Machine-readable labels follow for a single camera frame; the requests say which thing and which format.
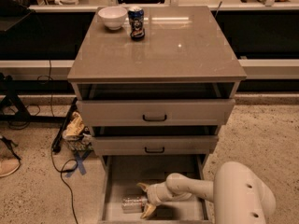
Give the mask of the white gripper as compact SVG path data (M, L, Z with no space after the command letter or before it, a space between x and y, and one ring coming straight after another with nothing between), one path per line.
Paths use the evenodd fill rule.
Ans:
M165 202L170 202L174 197L174 193L164 182L153 185L138 183L137 185L147 193L149 201L144 207L144 211L141 215L142 219L150 217L154 213L156 206Z

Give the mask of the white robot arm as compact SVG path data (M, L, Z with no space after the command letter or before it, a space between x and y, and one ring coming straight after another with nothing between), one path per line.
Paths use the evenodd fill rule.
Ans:
M214 203L215 224L266 224L277 206L262 179L236 161L224 163L213 181L172 173L162 183L138 186L147 195L142 218L150 217L163 203L185 201L192 195Z

